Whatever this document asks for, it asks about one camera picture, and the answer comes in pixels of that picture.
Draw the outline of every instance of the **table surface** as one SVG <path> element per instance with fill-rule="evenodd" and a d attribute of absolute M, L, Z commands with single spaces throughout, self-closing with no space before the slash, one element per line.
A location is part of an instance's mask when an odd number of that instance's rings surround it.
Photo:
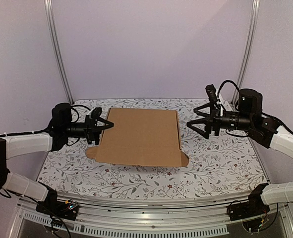
<path fill-rule="evenodd" d="M 177 110 L 182 150 L 190 158 L 189 165 L 166 168 L 98 163 L 86 157 L 90 145 L 81 139 L 70 147 L 50 152 L 38 181 L 60 192 L 142 200 L 238 194 L 266 182 L 247 138 L 229 136 L 221 130 L 220 136 L 212 135 L 207 140 L 186 127 L 187 121 L 198 118 L 193 108 L 205 103 L 205 99 L 79 100 L 75 104 L 102 107 L 103 118 L 110 107 Z M 77 110 L 83 120 L 87 111 Z"/>

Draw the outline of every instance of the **black cable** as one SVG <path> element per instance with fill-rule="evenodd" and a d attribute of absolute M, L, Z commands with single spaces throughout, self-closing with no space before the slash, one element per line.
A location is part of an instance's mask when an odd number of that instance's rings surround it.
<path fill-rule="evenodd" d="M 227 207 L 227 214 L 228 214 L 229 216 L 230 216 L 229 208 L 230 208 L 230 206 L 231 206 L 233 203 L 235 203 L 235 202 L 239 202 L 240 204 L 242 204 L 242 202 L 239 201 L 239 200 L 234 200 L 234 201 L 232 201 L 232 202 L 229 204 L 229 206 Z"/>
<path fill-rule="evenodd" d="M 223 104 L 220 104 L 220 105 L 223 108 L 223 110 L 226 112 L 227 110 L 226 110 L 225 106 Z"/>
<path fill-rule="evenodd" d="M 75 107 L 80 107 L 80 108 L 85 108 L 85 109 L 87 109 L 87 110 L 91 110 L 90 108 L 88 108 L 87 106 L 85 106 L 85 105 L 73 105 L 73 106 L 71 106 L 72 108 L 75 108 Z"/>
<path fill-rule="evenodd" d="M 3 189 L 3 191 L 6 193 L 6 195 L 3 194 L 3 193 L 1 193 L 1 189 L 0 189 L 0 195 L 1 195 L 2 197 L 9 198 L 9 199 L 12 198 L 12 196 L 8 193 L 8 191 L 6 191 L 5 189 Z"/>
<path fill-rule="evenodd" d="M 237 111 L 239 111 L 239 108 L 237 108 L 239 105 L 239 100 L 236 101 L 236 103 L 234 104 L 234 109 L 236 109 Z"/>
<path fill-rule="evenodd" d="M 269 114 L 266 114 L 266 113 L 262 113 L 264 116 L 266 116 L 266 117 L 269 117 L 269 118 L 272 118 L 272 119 L 274 119 L 274 120 L 276 120 L 276 121 L 278 121 L 280 124 L 282 124 L 282 126 L 290 133 L 290 134 L 292 134 L 293 135 L 293 131 L 291 130 L 291 129 L 289 129 L 289 127 L 284 123 L 284 122 L 282 122 L 282 120 L 280 120 L 279 118 L 277 118 L 277 117 L 275 117 L 275 116 L 271 116 L 271 115 L 269 115 Z"/>
<path fill-rule="evenodd" d="M 276 218 L 277 218 L 278 214 L 279 214 L 279 204 L 276 203 L 276 213 L 275 213 L 275 217 L 274 217 L 273 221 L 266 228 L 264 228 L 264 229 L 261 228 L 260 231 L 262 232 L 262 231 L 265 231 L 265 230 L 269 229 L 274 224 L 274 222 L 276 221 Z"/>
<path fill-rule="evenodd" d="M 220 91 L 221 89 L 223 88 L 223 86 L 226 84 L 226 83 L 231 83 L 234 85 L 235 89 L 240 92 L 240 89 L 238 88 L 237 84 L 235 82 L 233 82 L 232 80 L 225 80 L 222 82 L 222 84 L 220 85 L 219 87 L 219 90 L 218 90 L 218 94 L 217 94 L 217 98 L 219 98 L 219 94 L 220 94 Z"/>
<path fill-rule="evenodd" d="M 66 144 L 66 146 L 73 146 L 75 143 L 77 143 L 77 142 L 79 142 L 79 140 L 80 140 L 80 138 L 78 138 L 75 142 L 73 142 L 71 145 L 69 145 L 69 144 Z"/>
<path fill-rule="evenodd" d="M 231 134 L 231 133 L 228 132 L 228 129 L 226 129 L 226 134 L 228 134 L 230 136 L 238 137 L 238 138 L 246 138 L 246 137 L 248 137 L 248 135 L 235 135 L 235 134 Z"/>
<path fill-rule="evenodd" d="M 77 119 L 75 120 L 75 121 L 72 121 L 71 123 L 76 123 L 78 120 L 79 120 L 79 118 L 80 118 L 80 114 L 79 114 L 79 112 L 75 109 L 75 108 L 71 108 L 75 113 L 77 113 Z"/>
<path fill-rule="evenodd" d="M 61 224 L 66 228 L 67 230 L 67 233 L 68 233 L 68 238 L 71 238 L 71 233 L 69 231 L 69 228 L 67 227 L 66 223 L 59 217 L 57 216 L 55 213 L 53 213 L 51 210 L 49 210 L 47 207 L 45 207 L 43 204 L 39 203 L 38 201 L 36 201 L 34 198 L 32 197 L 28 197 L 29 199 L 31 199 L 33 202 L 35 202 L 36 204 L 38 204 L 39 206 L 41 206 L 44 210 L 46 210 L 48 213 L 50 213 L 51 215 L 51 219 L 52 219 L 52 230 L 53 230 L 53 234 L 58 237 L 58 238 L 62 238 L 60 236 L 58 236 L 55 232 L 54 232 L 54 226 L 53 226 L 53 222 L 58 224 L 57 220 L 56 219 L 53 219 L 53 217 L 57 217 L 59 222 L 61 222 Z"/>
<path fill-rule="evenodd" d="M 0 137 L 6 137 L 6 136 L 17 136 L 17 135 L 32 135 L 32 134 L 39 134 L 43 133 L 46 131 L 46 129 L 43 130 L 36 130 L 34 132 L 31 131 L 26 131 L 26 132 L 15 132 L 15 133 L 7 133 L 7 134 L 2 134 Z"/>

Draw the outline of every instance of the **white wall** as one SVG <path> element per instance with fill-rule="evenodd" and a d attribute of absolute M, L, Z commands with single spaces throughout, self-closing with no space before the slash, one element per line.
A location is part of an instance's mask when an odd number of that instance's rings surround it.
<path fill-rule="evenodd" d="M 206 98 L 207 84 L 237 80 L 252 1 L 56 0 L 53 9 L 76 100 Z"/>
<path fill-rule="evenodd" d="M 39 0 L 0 0 L 0 133 L 47 126 L 51 108 L 65 102 L 44 8 Z M 8 168 L 35 179 L 44 153 L 12 159 Z M 0 238 L 17 199 L 0 196 Z"/>
<path fill-rule="evenodd" d="M 261 1 L 244 87 L 293 130 L 293 1 Z M 293 159 L 258 146 L 272 183 L 293 181 Z"/>

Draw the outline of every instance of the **brown cardboard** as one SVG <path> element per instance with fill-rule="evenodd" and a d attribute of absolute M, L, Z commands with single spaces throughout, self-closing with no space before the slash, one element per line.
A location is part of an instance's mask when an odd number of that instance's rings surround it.
<path fill-rule="evenodd" d="M 115 125 L 103 132 L 99 146 L 87 149 L 88 158 L 121 165 L 188 165 L 181 151 L 177 111 L 111 108 L 107 120 Z"/>

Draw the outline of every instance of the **floral tablecloth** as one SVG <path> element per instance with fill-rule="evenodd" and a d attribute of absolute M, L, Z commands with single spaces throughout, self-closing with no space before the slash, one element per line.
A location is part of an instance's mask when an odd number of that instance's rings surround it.
<path fill-rule="evenodd" d="M 89 145 L 81 139 L 49 153 L 38 181 L 61 192 L 126 199 L 216 196 L 250 191 L 266 182 L 247 138 L 232 137 L 221 130 L 220 136 L 206 140 L 186 127 L 187 121 L 198 118 L 193 108 L 205 103 L 203 99 L 79 100 L 76 104 L 102 107 L 104 118 L 110 107 L 177 110 L 182 150 L 190 158 L 189 165 L 162 168 L 98 163 L 86 157 Z M 86 109 L 77 109 L 84 119 Z"/>

